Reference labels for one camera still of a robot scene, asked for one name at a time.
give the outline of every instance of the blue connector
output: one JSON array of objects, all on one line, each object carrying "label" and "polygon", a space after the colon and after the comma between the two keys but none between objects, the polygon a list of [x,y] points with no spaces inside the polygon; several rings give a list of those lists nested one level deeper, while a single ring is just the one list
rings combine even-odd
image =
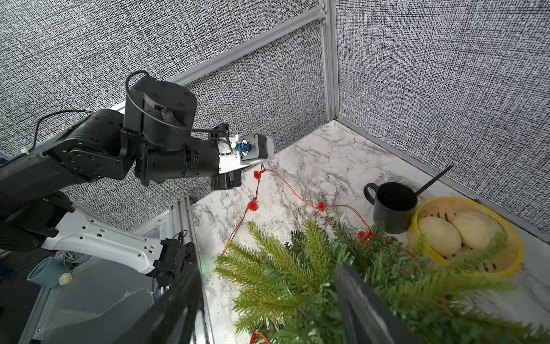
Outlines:
[{"label": "blue connector", "polygon": [[250,144],[249,143],[242,143],[242,142],[237,142],[236,146],[235,146],[235,150],[237,152],[241,152],[241,153],[248,153],[250,151]]}]

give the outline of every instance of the pine branch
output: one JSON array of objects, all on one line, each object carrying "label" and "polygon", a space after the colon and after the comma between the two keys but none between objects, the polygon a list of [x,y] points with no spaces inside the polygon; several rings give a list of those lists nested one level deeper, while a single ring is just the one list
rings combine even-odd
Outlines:
[{"label": "pine branch", "polygon": [[240,286],[255,286],[266,290],[274,289],[273,281],[266,278],[262,265],[254,260],[229,252],[226,257],[218,256],[214,269],[223,277]]},{"label": "pine branch", "polygon": [[349,229],[341,222],[336,222],[333,226],[333,232],[335,236],[335,241],[342,246],[346,247],[347,252],[352,258],[352,266],[359,273],[363,273],[368,265],[368,255],[369,250],[363,246],[363,243],[360,243],[356,237],[351,234]]},{"label": "pine branch", "polygon": [[321,285],[328,276],[328,238],[319,228],[317,223],[306,221],[304,223],[307,238],[306,247],[311,252],[311,270],[315,274],[315,284]]},{"label": "pine branch", "polygon": [[306,248],[307,239],[304,231],[290,231],[290,241],[291,244],[285,244],[285,248],[291,251],[299,261],[306,263],[309,260],[309,256]]},{"label": "pine branch", "polygon": [[447,264],[441,267],[442,270],[456,272],[478,271],[483,263],[490,263],[495,256],[502,252],[506,247],[506,233],[496,233],[489,245],[479,251],[470,251],[464,254],[456,255],[447,260]]},{"label": "pine branch", "polygon": [[381,222],[378,222],[378,223],[375,223],[374,225],[372,225],[371,230],[376,234],[385,235],[388,238],[390,238],[392,240],[395,240],[394,237],[391,237],[391,236],[387,235],[387,233],[386,233],[386,223],[384,221],[381,221]]},{"label": "pine branch", "polygon": [[293,312],[302,305],[303,301],[302,297],[295,294],[277,296],[275,293],[246,288],[235,299],[233,309],[239,313],[253,313],[262,317],[274,318],[283,313]]},{"label": "pine branch", "polygon": [[426,253],[427,239],[424,233],[420,233],[414,238],[414,241],[409,243],[411,253],[415,257],[422,257]]},{"label": "pine branch", "polygon": [[459,318],[462,321],[470,322],[472,326],[478,326],[482,329],[504,331],[510,338],[518,338],[524,343],[550,342],[550,330],[545,330],[542,326],[535,330],[533,324],[525,326],[523,323],[507,321],[479,311],[460,314]]},{"label": "pine branch", "polygon": [[348,252],[347,247],[337,242],[331,242],[328,246],[328,256],[331,260],[332,268],[336,267],[341,263],[353,263],[353,256]]},{"label": "pine branch", "polygon": [[243,332],[254,333],[254,331],[264,329],[268,318],[258,317],[256,314],[241,314],[239,319],[233,324],[235,326],[235,333],[240,334]]},{"label": "pine branch", "polygon": [[438,302],[440,294],[463,297],[475,291],[506,292],[513,288],[513,284],[508,279],[499,276],[437,271],[416,283],[405,283],[395,287],[392,297],[403,304],[433,304]]},{"label": "pine branch", "polygon": [[255,251],[233,241],[228,249],[230,253],[256,261],[258,263],[273,264],[270,255],[263,248],[260,248],[259,251]]},{"label": "pine branch", "polygon": [[285,249],[275,236],[267,237],[253,222],[249,222],[249,230],[256,242],[271,255],[273,264],[280,269],[281,274],[289,278],[295,287],[306,290],[317,290],[319,288],[319,285],[315,283],[311,269],[301,264],[297,257]]},{"label": "pine branch", "polygon": [[429,274],[429,258],[411,258],[396,243],[373,255],[364,273],[365,282],[378,293],[391,291],[392,286],[422,280]]}]

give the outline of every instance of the red string light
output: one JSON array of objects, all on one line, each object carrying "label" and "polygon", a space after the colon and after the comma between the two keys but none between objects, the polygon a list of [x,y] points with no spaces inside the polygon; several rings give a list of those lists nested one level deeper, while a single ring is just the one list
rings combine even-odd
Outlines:
[{"label": "red string light", "polygon": [[250,339],[250,344],[254,344],[254,341],[256,340],[256,337],[257,337],[258,335],[259,335],[260,337],[262,337],[263,340],[265,340],[267,344],[270,344],[270,341],[267,340],[267,338],[266,338],[263,334],[259,333],[258,331],[255,331],[255,332],[252,334],[252,338]]},{"label": "red string light", "polygon": [[441,302],[443,303],[443,306],[447,309],[449,309],[449,305],[447,304],[447,299],[445,298],[445,295],[439,294],[439,298],[441,299]]},{"label": "red string light", "polygon": [[250,203],[248,203],[248,210],[256,211],[258,210],[258,202],[256,201],[256,198],[254,197]]}]

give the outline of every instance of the gray fabric wall panel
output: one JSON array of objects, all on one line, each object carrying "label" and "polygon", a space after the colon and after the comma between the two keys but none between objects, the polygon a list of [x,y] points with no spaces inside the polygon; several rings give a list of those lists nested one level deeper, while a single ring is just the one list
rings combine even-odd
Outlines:
[{"label": "gray fabric wall panel", "polygon": [[340,116],[550,231],[545,1],[337,0]]},{"label": "gray fabric wall panel", "polygon": [[[231,135],[259,132],[281,150],[326,122],[322,67],[320,27],[314,22],[188,85],[199,100],[194,127],[227,122]],[[210,179],[173,179],[146,188],[131,170],[123,181],[102,179],[64,191],[129,229],[188,194],[195,200],[207,195]]]},{"label": "gray fabric wall panel", "polygon": [[[28,147],[36,120],[124,100],[124,78],[168,79],[303,13],[317,0],[6,0],[0,9],[0,151]],[[43,124],[51,137],[79,114]]]}]

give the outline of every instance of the marble countertop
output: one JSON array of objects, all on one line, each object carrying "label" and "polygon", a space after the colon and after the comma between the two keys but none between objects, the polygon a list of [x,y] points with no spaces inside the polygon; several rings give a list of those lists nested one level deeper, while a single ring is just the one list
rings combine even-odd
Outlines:
[{"label": "marble countertop", "polygon": [[[431,179],[426,173],[336,121],[320,126],[277,153],[266,168],[278,171],[310,203],[323,201],[326,204],[349,204],[357,209],[367,223],[373,223],[373,219],[372,205],[362,191],[366,183],[396,181],[412,189],[419,189]],[[232,311],[232,299],[238,295],[236,285],[220,279],[213,269],[216,255],[222,252],[253,197],[257,183],[253,173],[254,169],[243,173],[242,187],[213,192],[192,206],[214,341],[218,344],[250,341],[248,335],[235,335],[233,328],[233,322],[238,318],[238,314]],[[440,196],[463,197],[445,184],[436,182],[422,193],[419,204]],[[313,210],[305,206],[270,172],[262,175],[258,204],[259,209],[256,212],[249,211],[245,221],[255,221],[267,233],[283,241],[290,239],[290,231],[296,229],[303,219],[310,217]],[[329,209],[328,216],[362,228],[361,220],[349,210]],[[505,296],[476,298],[475,302],[483,310],[509,320],[550,327],[548,244],[521,228],[514,228],[525,247],[524,265],[513,276],[517,290]],[[406,241],[404,233],[397,237]],[[255,247],[246,226],[241,227],[235,240]]]}]

